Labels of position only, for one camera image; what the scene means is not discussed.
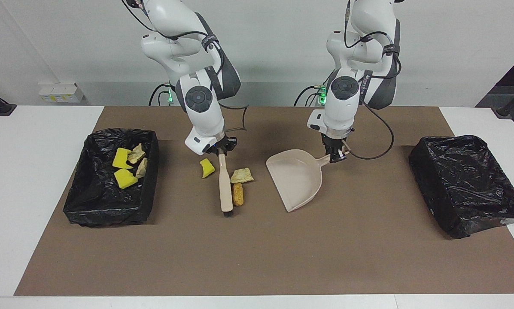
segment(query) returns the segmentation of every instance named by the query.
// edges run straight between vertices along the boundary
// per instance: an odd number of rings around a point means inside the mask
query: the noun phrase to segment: table
[[[0,118],[0,308],[514,308],[514,295],[12,297],[102,109],[21,106],[11,117]],[[489,109],[441,111],[455,135],[473,134],[489,143],[514,184],[514,123],[498,120]],[[39,199],[27,202],[23,200],[27,194]],[[22,216],[13,217],[13,213]],[[509,229],[514,237],[514,225]]]

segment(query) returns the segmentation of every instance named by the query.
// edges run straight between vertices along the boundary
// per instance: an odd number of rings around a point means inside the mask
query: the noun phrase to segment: dustpan
[[[288,212],[301,208],[318,194],[322,187],[322,167],[329,160],[329,155],[315,159],[306,151],[292,149],[266,161],[268,172]]]

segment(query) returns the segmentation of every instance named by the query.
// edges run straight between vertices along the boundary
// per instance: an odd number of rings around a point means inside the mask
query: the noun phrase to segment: brown table mat
[[[323,169],[316,198],[286,213],[265,167],[292,148],[324,150],[306,128],[310,109],[251,108],[248,132],[229,153],[230,171],[250,167],[246,204],[222,216],[218,174],[201,179],[183,144],[180,108],[106,107],[96,130],[137,127],[160,139],[161,164],[146,225],[89,229],[68,224],[64,195],[16,295],[514,294],[514,239],[505,227],[449,240],[429,213],[408,165],[423,136],[452,136],[438,108],[380,111],[396,147],[376,161],[349,158]],[[241,112],[225,111],[229,127]],[[349,144],[375,155],[388,131],[365,109]],[[208,156],[216,165],[217,158]]]

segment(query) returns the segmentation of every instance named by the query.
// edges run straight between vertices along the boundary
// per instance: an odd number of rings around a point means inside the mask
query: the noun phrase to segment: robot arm
[[[335,70],[327,81],[325,109],[314,111],[307,125],[322,134],[331,163],[346,159],[344,141],[353,131],[360,102],[381,109],[394,99],[400,23],[392,4],[391,0],[358,0],[351,6],[349,1],[345,22],[357,33],[335,31],[328,39]],[[377,63],[380,71],[364,70]]]
[[[157,30],[158,35],[143,38],[142,47],[176,83],[178,101],[194,125],[186,146],[198,155],[231,151],[237,141],[226,136],[218,100],[237,94],[241,82],[204,18],[181,0],[130,0],[129,5],[141,8]],[[213,65],[193,71],[180,57],[201,48],[212,57]]]

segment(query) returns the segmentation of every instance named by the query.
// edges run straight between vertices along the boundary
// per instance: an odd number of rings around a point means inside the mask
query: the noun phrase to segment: black plastic bag
[[[514,223],[514,187],[479,137],[424,137],[410,165],[431,213],[452,238]]]
[[[112,166],[117,148],[133,149],[139,143],[148,158],[146,176],[120,189]],[[153,206],[157,182],[159,150],[154,131],[106,129],[85,141],[64,213],[72,224],[84,227],[145,223]]]

